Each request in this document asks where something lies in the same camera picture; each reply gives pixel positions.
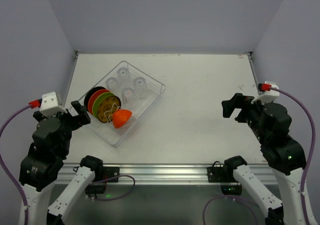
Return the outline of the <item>orange plate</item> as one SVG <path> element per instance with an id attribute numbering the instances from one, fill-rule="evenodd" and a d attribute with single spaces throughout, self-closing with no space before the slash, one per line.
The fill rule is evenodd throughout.
<path id="1" fill-rule="evenodd" d="M 107 89 L 99 89 L 97 91 L 95 91 L 92 96 L 90 97 L 89 101 L 88 101 L 88 105 L 87 105 L 87 108 L 88 108 L 88 111 L 91 115 L 93 115 L 93 105 L 94 105 L 94 102 L 96 101 L 96 99 L 104 94 L 104 93 L 109 93 L 110 91 L 107 90 Z"/>

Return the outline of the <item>black plate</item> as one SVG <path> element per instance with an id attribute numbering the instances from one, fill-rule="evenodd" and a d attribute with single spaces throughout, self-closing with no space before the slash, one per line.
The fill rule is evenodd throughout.
<path id="1" fill-rule="evenodd" d="M 91 89 L 87 92 L 87 94 L 85 95 L 85 97 L 84 97 L 84 103 L 83 103 L 83 104 L 85 105 L 86 110 L 88 110 L 88 104 L 89 104 L 89 100 L 90 100 L 91 96 L 92 96 L 95 92 L 97 92 L 97 91 L 99 91 L 99 90 L 105 90 L 105 88 L 104 88 L 103 86 L 93 87 L 93 88 L 91 88 Z"/>

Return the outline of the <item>green plate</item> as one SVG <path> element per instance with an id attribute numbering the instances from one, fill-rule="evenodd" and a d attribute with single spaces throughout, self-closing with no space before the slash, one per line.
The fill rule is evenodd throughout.
<path id="1" fill-rule="evenodd" d="M 108 97 L 113 96 L 112 92 L 104 92 L 97 97 L 92 106 L 92 115 L 97 119 L 98 118 L 98 107 L 102 103 L 102 101 Z"/>

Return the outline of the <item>yellow patterned plate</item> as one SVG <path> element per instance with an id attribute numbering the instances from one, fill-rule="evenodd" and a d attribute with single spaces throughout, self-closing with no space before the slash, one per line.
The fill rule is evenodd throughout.
<path id="1" fill-rule="evenodd" d="M 110 123 L 113 120 L 113 113 L 121 107 L 121 100 L 116 95 L 107 97 L 102 101 L 97 110 L 98 120 L 102 123 Z"/>

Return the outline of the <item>orange bowl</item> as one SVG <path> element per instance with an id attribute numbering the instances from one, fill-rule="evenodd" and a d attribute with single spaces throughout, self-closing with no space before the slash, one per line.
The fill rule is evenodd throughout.
<path id="1" fill-rule="evenodd" d="M 121 128 L 131 118 L 132 112 L 128 109 L 118 109 L 112 115 L 112 123 L 115 129 Z"/>

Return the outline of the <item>clear cup front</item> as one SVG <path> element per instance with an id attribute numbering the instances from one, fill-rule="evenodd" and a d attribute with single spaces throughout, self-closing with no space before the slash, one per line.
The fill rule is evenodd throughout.
<path id="1" fill-rule="evenodd" d="M 125 87 L 122 92 L 123 105 L 127 109 L 132 109 L 135 105 L 135 91 L 131 87 Z"/>

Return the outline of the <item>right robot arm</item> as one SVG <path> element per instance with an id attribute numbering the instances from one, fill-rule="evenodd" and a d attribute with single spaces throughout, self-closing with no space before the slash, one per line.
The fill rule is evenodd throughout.
<path id="1" fill-rule="evenodd" d="M 252 174 L 240 155 L 224 161 L 226 176 L 247 190 L 267 225 L 316 225 L 304 181 L 307 160 L 302 146 L 289 135 L 292 118 L 287 109 L 281 104 L 262 103 L 241 93 L 235 93 L 221 105 L 224 118 L 229 118 L 235 109 L 240 110 L 235 121 L 246 123 L 259 141 L 262 155 L 276 178 L 280 198 Z"/>

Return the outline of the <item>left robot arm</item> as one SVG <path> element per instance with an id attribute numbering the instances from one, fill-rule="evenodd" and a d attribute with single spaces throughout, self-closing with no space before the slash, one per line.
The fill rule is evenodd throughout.
<path id="1" fill-rule="evenodd" d="M 62 194 L 50 203 L 58 173 L 69 154 L 72 132 L 91 122 L 85 106 L 78 101 L 71 105 L 78 113 L 75 116 L 69 111 L 51 116 L 39 111 L 33 114 L 38 124 L 19 174 L 26 201 L 21 211 L 28 213 L 30 225 L 63 225 L 85 188 L 94 179 L 102 178 L 103 161 L 87 155 Z"/>

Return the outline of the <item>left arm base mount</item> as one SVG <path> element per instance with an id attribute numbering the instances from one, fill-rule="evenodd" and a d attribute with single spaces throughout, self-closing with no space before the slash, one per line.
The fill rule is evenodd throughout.
<path id="1" fill-rule="evenodd" d="M 107 182 L 100 182 L 109 178 L 113 178 L 120 174 L 120 168 L 117 166 L 104 166 L 99 176 L 93 180 L 84 190 L 88 196 L 97 197 L 97 195 L 104 194 L 107 189 Z"/>

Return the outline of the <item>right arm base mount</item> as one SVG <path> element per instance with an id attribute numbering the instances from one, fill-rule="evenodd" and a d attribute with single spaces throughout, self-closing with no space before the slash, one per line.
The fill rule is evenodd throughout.
<path id="1" fill-rule="evenodd" d="M 240 196 L 243 192 L 240 183 L 227 175 L 224 165 L 219 161 L 207 167 L 207 179 L 209 183 L 220 184 L 223 195 Z"/>

